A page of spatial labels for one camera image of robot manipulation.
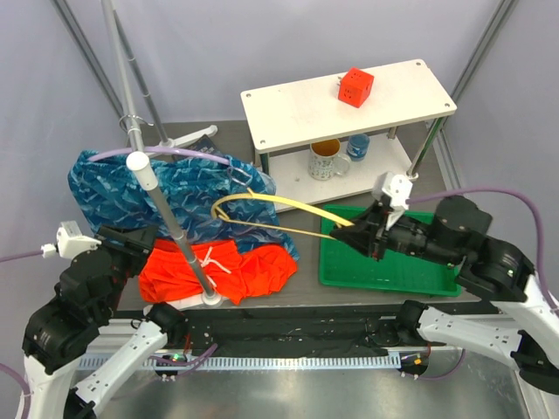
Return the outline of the orange shorts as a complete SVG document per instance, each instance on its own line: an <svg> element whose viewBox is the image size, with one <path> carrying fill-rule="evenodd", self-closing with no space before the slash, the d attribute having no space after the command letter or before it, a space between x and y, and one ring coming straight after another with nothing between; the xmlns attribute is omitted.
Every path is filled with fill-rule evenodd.
<svg viewBox="0 0 559 419"><path fill-rule="evenodd" d="M234 240L195 244L192 249L214 289L237 305L242 299L279 292L298 265L277 244L241 253ZM158 239L138 276L141 297L148 303L193 297L203 291L176 243Z"/></svg>

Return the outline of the yellow clothes hanger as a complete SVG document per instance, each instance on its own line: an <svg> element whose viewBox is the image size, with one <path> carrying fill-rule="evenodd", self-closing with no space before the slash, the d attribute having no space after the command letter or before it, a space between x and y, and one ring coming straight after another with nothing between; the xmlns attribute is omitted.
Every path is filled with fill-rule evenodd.
<svg viewBox="0 0 559 419"><path fill-rule="evenodd" d="M320 218L327 219L327 220L333 222L335 224L335 226L338 227L338 228L351 227L351 226L355 225L353 222L349 221L348 219L345 219L341 216L337 216L336 214L328 212L324 209L317 208L313 205L310 205L310 204L307 204L307 203L302 203L300 201L296 201L296 200L293 200L293 199L290 199L290 198L286 198L284 196L272 196L272 195L267 195L267 194L256 193L256 192L253 192L251 189L248 189L248 191L245 192L245 193L232 194L232 195L228 195L228 196L225 196L223 198L220 198L220 199L216 200L212 204L211 209L210 209L211 216L214 219L220 219L221 221L223 221L225 223L246 225L246 226L257 227L257 228L268 229L268 230L280 230L280 231L289 232L289 233L302 234L302 235L306 235L306 236L310 236L310 237L318 237L318 238L334 240L334 238L331 237L330 235L322 234L322 233L319 233L319 232L313 232L313 231L308 231L308 230L297 230L297 229L293 229L293 228L282 227L282 226L279 226L279 225L263 224L263 223L251 223L251 222L247 222L247 221L239 221L239 220L231 219L229 217L229 215L221 208L221 205L224 204L224 203L228 203L228 202L231 202L231 201L237 201L237 200L253 200L253 201L262 201L262 202L267 202L267 203L285 204L285 205L291 206L291 207L293 207L297 210L302 210L304 212L313 214L313 215L318 216Z"/></svg>

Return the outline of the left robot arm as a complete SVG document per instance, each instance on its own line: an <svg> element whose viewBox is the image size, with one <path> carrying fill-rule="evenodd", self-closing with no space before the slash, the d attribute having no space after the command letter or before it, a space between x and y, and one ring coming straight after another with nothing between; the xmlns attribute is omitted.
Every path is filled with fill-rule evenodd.
<svg viewBox="0 0 559 419"><path fill-rule="evenodd" d="M96 418L150 355L184 342L185 316L167 303L154 304L127 343L89 377L72 383L81 357L114 317L128 280L147 263L156 233L154 225L104 226L89 237L71 221L59 225L55 244L42 246L44 257L59 255L70 264L53 299L30 316L24 330L27 383L17 417Z"/></svg>

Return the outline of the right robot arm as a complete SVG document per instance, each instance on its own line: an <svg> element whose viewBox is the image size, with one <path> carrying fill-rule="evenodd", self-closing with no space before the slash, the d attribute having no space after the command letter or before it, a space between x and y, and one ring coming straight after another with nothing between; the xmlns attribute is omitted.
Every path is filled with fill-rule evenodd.
<svg viewBox="0 0 559 419"><path fill-rule="evenodd" d="M521 250L488 236L492 217L460 195L444 197L430 223L401 216L389 225L389 215L386 199L376 200L330 235L375 260L394 251L458 267L458 285L516 323L514 328L483 326L407 300L394 324L397 339L406 345L422 340L482 354L510 367L533 387L557 394L557 301Z"/></svg>

